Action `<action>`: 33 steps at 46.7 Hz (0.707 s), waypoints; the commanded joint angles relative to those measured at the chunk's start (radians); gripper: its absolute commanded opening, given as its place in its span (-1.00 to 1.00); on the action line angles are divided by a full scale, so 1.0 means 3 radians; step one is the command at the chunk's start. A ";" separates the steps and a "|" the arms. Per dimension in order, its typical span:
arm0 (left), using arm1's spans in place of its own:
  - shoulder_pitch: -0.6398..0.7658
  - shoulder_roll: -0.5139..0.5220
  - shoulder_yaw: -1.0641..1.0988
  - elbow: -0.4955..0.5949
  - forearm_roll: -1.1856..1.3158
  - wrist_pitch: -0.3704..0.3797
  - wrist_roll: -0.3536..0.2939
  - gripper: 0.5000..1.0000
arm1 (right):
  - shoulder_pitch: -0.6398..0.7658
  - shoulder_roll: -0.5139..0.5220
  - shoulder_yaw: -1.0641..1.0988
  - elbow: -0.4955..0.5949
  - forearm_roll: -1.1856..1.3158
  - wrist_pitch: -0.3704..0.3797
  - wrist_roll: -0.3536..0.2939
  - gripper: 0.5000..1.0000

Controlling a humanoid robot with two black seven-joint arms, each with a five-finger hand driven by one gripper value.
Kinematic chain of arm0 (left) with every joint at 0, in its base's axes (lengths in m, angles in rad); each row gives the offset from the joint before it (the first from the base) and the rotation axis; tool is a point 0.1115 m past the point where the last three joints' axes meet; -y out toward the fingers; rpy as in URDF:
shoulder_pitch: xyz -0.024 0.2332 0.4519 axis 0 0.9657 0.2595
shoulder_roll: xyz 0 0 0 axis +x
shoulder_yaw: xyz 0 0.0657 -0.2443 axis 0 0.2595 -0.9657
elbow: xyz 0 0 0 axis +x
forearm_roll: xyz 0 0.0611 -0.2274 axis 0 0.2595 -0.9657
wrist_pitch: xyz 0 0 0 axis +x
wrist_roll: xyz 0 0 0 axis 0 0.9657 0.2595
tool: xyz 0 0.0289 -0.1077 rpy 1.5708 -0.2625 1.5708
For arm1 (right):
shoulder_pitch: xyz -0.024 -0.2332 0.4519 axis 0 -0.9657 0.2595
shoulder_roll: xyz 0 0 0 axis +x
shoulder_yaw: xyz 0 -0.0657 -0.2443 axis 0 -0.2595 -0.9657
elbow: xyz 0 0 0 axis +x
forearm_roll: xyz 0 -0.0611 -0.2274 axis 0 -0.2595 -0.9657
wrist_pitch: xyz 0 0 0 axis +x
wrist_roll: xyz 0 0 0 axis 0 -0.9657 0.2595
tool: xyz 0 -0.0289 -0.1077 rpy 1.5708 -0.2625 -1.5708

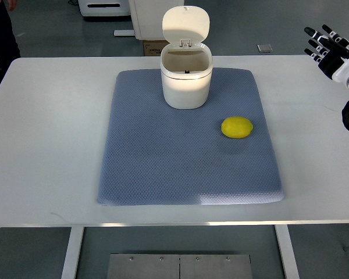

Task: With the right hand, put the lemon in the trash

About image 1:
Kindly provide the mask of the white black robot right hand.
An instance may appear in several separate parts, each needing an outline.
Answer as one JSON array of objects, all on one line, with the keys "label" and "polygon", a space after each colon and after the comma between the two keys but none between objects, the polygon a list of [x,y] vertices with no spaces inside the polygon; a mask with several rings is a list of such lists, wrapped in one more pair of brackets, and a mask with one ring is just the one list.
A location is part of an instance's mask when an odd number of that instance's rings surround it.
[{"label": "white black robot right hand", "polygon": [[322,29],[324,34],[311,27],[304,28],[311,46],[304,52],[318,64],[326,77],[345,84],[349,79],[349,40],[325,24]]}]

